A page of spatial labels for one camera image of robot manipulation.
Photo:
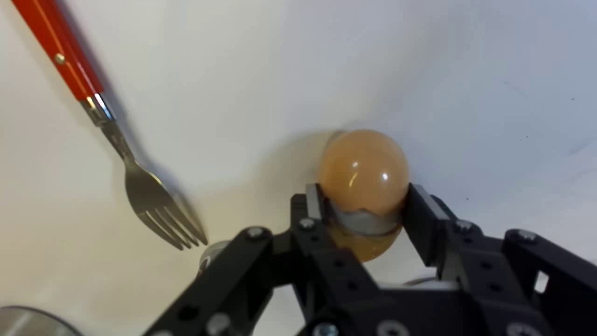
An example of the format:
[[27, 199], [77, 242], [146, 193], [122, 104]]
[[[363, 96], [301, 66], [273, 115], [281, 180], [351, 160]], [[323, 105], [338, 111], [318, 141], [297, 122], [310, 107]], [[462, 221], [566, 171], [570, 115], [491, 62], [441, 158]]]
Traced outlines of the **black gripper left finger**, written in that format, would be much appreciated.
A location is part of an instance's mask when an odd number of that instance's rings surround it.
[[376, 336], [383, 294], [338, 249], [318, 186], [292, 199], [292, 227], [243, 230], [157, 318], [144, 336], [251, 336], [277, 288], [292, 286], [305, 316], [299, 336]]

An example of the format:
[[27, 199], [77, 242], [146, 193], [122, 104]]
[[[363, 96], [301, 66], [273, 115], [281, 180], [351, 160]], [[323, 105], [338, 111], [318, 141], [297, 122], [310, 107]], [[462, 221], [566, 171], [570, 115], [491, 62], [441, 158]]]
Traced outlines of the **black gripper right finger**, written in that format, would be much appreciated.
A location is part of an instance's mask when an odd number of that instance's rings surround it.
[[491, 336], [597, 336], [597, 266], [529, 230], [488, 238], [422, 186], [404, 227], [437, 279], [456, 283]]

